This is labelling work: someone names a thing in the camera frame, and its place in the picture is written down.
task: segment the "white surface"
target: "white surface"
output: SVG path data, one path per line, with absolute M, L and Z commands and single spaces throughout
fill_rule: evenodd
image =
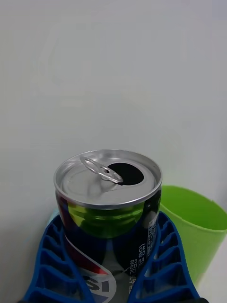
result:
M 0 2 L 0 301 L 26 290 L 56 167 L 123 148 L 226 205 L 225 0 Z M 227 246 L 201 284 L 226 302 Z

